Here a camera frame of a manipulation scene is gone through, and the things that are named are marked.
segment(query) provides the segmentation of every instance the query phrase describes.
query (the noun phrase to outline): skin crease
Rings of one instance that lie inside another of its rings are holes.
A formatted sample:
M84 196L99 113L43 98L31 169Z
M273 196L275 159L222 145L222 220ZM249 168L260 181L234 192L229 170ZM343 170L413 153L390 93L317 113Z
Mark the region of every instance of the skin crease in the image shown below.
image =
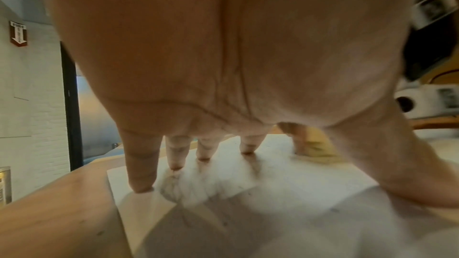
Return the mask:
M413 0L47 0L63 42L113 117L131 187L172 169L190 137L254 152L279 122L323 129L388 191L459 206L459 182L393 100Z

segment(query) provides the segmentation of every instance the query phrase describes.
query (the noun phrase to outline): hand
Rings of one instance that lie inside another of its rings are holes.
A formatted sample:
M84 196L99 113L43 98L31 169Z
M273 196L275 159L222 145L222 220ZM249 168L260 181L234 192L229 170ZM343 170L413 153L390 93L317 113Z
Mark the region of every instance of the hand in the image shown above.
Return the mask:
M240 135L241 151L249 153L274 124L290 122L322 128L342 155L395 193L459 204L459 195L446 197L444 188L423 182L447 177L448 189L459 188L392 96L412 0L47 5L117 123L136 192L155 181L164 135L169 164L179 169L192 137L199 138L200 159L209 159L229 133ZM428 195L418 195L422 186Z

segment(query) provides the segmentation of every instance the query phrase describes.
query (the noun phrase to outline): white brick wall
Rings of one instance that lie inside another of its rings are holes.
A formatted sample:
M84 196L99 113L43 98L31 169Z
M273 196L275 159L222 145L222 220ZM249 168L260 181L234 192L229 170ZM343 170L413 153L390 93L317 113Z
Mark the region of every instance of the white brick wall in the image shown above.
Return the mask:
M31 76L31 159L34 188L70 171L59 37L51 25L26 22Z
M17 200L70 163L59 38L50 25L26 22L29 46L16 48L8 20L22 22L0 1L0 167L11 166Z

